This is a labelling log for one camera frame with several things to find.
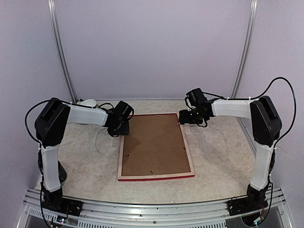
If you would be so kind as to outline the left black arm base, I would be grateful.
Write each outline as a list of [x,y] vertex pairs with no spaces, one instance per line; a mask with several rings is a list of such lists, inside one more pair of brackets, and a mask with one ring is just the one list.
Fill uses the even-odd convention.
[[66,215],[80,216],[83,207],[82,201],[64,198],[62,187],[53,192],[47,190],[43,185],[41,187],[43,193],[42,208]]

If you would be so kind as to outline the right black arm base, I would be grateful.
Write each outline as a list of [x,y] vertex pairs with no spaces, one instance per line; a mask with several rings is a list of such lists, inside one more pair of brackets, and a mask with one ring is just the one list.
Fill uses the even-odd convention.
[[227,201],[229,215],[239,215],[268,207],[266,200],[268,187],[269,184],[262,190],[256,190],[251,185],[248,185],[247,194],[244,198],[233,197]]

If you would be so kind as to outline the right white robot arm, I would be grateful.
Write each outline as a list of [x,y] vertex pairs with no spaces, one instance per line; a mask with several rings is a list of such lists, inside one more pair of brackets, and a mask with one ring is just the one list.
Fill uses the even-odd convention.
[[180,124],[202,124],[215,116],[230,116],[251,120],[256,144],[256,161],[250,186],[262,190],[268,184],[268,175],[275,143],[282,128],[282,121],[269,96],[254,100],[203,99],[191,110],[179,111]]

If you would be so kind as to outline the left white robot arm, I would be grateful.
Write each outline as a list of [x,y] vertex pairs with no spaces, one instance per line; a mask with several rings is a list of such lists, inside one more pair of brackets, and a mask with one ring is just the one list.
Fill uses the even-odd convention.
[[129,120],[134,109],[120,101],[112,109],[72,104],[51,98],[38,115],[34,127],[42,154],[44,187],[49,192],[61,189],[58,171],[58,151],[67,124],[98,125],[112,137],[129,133]]

